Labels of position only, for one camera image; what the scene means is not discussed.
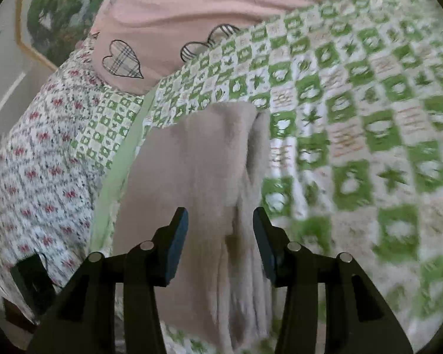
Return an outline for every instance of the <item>wall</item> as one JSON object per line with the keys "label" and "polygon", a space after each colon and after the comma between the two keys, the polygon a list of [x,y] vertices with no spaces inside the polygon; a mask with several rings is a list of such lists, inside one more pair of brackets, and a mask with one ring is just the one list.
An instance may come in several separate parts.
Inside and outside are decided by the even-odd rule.
{"label": "wall", "polygon": [[41,62],[23,54],[15,42],[15,4],[0,5],[0,135],[18,121],[51,74]]}

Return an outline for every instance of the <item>pink pillow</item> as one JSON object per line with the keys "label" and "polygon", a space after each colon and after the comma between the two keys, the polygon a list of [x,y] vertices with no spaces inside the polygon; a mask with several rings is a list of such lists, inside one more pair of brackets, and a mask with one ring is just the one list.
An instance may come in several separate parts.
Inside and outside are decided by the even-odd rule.
{"label": "pink pillow", "polygon": [[113,2],[96,18],[100,34],[93,65],[108,84],[136,94],[147,93],[162,77],[239,28],[312,4],[312,0]]}

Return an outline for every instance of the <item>green and white bedding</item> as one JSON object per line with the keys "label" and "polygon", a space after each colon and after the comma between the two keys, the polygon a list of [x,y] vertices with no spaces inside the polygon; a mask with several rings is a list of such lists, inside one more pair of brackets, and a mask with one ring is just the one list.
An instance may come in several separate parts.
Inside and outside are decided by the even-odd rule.
{"label": "green and white bedding", "polygon": [[[353,254],[420,349],[443,322],[438,3],[335,0],[247,29],[163,79],[131,131],[143,124],[142,142],[152,127],[236,100],[271,113],[262,205],[273,224],[315,253]],[[137,141],[126,145],[127,160]],[[115,166],[104,189],[115,175],[123,187],[126,174]],[[107,203],[118,203],[117,192]],[[117,207],[103,206],[106,221],[94,230],[111,235],[107,209]],[[251,352],[272,353],[276,330]],[[181,332],[164,334],[176,353],[214,352]]]}

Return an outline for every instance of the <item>folded cloth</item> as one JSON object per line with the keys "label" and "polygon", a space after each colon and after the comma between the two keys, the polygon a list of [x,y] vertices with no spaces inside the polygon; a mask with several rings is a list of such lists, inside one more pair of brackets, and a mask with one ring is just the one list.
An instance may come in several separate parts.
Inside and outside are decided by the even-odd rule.
{"label": "folded cloth", "polygon": [[152,130],[130,170],[113,238],[126,253],[188,209],[189,230],[175,278],[156,288],[159,317],[224,353],[271,328],[252,214],[268,164],[269,114],[246,102],[219,103]]}

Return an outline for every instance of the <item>bed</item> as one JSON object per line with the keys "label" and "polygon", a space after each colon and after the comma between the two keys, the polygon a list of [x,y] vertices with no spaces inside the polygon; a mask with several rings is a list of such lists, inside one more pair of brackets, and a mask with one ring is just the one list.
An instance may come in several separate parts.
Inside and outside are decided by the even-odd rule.
{"label": "bed", "polygon": [[[398,7],[414,21],[394,21]],[[338,22],[346,14],[351,25]],[[0,286],[28,317],[9,268],[36,250],[48,258],[51,278],[64,285],[88,252],[110,254],[118,200],[147,132],[209,102],[242,99],[272,112],[263,205],[275,224],[318,253],[352,252],[415,351],[430,341],[443,323],[443,230],[431,227],[443,225],[443,11],[434,0],[309,5],[223,39],[144,97],[100,79],[91,60],[96,40],[89,37],[43,86],[0,151]],[[105,94],[133,102],[140,97],[110,164],[78,155],[80,135]],[[407,127],[416,124],[403,113],[422,121],[428,126],[422,131],[433,137],[407,138]],[[358,123],[359,117],[366,120]],[[359,157],[345,157],[349,153]],[[398,197],[391,195],[397,190]],[[410,208],[417,197],[429,211]],[[438,222],[433,209],[442,217]],[[389,233],[390,220],[400,222]],[[215,352],[196,337],[167,326],[163,331],[175,352]],[[278,322],[272,337],[251,352],[272,352],[276,332]],[[443,330],[437,336],[443,342]]]}

